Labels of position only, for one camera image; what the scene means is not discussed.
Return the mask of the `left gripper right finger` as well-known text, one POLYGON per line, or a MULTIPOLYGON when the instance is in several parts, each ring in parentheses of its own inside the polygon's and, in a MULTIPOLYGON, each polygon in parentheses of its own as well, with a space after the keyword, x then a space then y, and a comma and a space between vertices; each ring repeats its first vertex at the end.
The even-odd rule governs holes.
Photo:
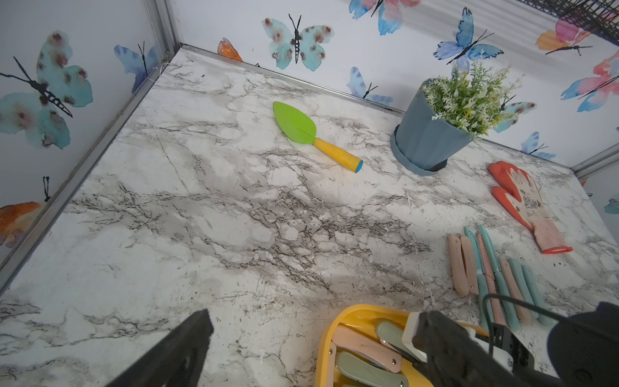
POLYGON ((457 323, 438 311, 423 312, 416 335, 427 355, 434 386, 524 386, 457 323))

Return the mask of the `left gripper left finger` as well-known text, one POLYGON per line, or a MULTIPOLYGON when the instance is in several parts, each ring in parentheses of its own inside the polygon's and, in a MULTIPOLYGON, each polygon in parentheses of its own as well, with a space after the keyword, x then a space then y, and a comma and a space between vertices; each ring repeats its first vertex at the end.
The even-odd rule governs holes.
POLYGON ((209 311, 196 311, 108 385, 196 386, 213 333, 209 311))

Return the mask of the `pink ceramic knife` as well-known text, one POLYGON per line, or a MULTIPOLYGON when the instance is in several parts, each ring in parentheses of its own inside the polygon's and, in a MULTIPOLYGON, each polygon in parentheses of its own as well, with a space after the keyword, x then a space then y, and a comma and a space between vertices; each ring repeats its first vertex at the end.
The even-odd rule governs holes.
MULTIPOLYGON (((480 232, 477 233, 477 242, 479 245, 479 249, 480 249, 480 256, 482 259, 482 264, 484 267, 484 275, 485 275, 485 280, 487 283, 487 287, 488 287, 488 292, 489 293, 497 293, 496 290, 496 282, 495 282, 495 277, 493 274, 493 268, 491 266, 490 263, 490 259, 488 257, 488 253, 486 251, 485 248, 485 242, 483 240, 483 237, 481 235, 480 232)), ((493 298, 489 301, 490 303, 490 308, 493 312, 493 322, 496 324, 500 324, 505 326, 506 325, 506 319, 505 316, 503 314, 503 310, 501 308, 501 303, 498 299, 493 298)))

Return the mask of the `pink folding fruit knife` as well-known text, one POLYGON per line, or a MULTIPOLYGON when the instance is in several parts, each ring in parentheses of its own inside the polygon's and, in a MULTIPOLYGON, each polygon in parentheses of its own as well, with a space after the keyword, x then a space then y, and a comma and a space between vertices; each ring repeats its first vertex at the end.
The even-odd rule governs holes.
POLYGON ((448 235, 447 243, 454 288, 457 294, 466 297, 469 295, 470 287, 467 280, 461 239, 458 235, 448 235))

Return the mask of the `pink folding knife long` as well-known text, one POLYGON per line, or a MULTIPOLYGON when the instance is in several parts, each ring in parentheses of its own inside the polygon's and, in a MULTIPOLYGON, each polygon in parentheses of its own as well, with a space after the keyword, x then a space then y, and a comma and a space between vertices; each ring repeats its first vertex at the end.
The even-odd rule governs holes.
MULTIPOLYGON (((499 258, 498 261, 501 266, 503 276, 506 279, 507 287, 509 289, 509 294, 511 298, 515 298, 519 301, 523 301, 522 293, 517 286, 517 282, 515 281, 514 274, 512 273, 512 270, 511 270, 511 267, 508 261, 504 258, 499 258)), ((519 317, 519 319, 523 323, 532 322, 532 316, 530 314, 530 311, 528 311, 526 308, 519 306, 519 305, 515 305, 514 308, 517 313, 517 317, 519 317)))

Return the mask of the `teal handle knife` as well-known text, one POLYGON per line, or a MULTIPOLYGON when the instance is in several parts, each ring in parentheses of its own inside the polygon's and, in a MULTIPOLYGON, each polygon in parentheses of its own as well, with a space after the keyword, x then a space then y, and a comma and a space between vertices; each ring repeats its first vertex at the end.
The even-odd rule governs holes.
MULTIPOLYGON (((533 270, 531 269, 531 267, 524 264, 522 266, 522 272, 523 272, 523 276, 525 279, 527 289, 529 290, 530 296, 532 298, 532 303, 535 306, 538 306, 546 310, 545 299, 543 297, 543 294, 540 288, 538 287, 538 282, 536 280, 533 270)), ((538 316, 538 320, 541 324, 547 327, 552 327, 555 324, 554 319, 547 317, 545 314, 540 314, 538 316)))

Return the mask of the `teal folding knife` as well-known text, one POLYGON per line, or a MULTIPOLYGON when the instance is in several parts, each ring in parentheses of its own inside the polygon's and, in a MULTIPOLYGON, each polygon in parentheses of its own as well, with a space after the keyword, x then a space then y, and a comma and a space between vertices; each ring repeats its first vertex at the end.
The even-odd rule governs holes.
POLYGON ((527 271, 530 270, 530 267, 526 264, 522 264, 521 261, 515 258, 509 257, 507 261, 523 300, 526 303, 535 304, 533 293, 530 290, 526 275, 527 271))

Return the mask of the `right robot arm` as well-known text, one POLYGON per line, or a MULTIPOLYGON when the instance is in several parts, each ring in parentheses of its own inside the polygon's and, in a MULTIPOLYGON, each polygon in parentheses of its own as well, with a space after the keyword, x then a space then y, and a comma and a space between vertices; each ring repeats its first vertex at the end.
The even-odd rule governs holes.
POLYGON ((600 303, 593 312, 569 317, 541 306, 509 296, 488 294, 482 306, 490 301, 503 301, 521 306, 543 317, 553 319, 546 349, 557 377, 531 368, 516 366, 511 383, 521 386, 617 386, 618 385, 618 306, 600 303))

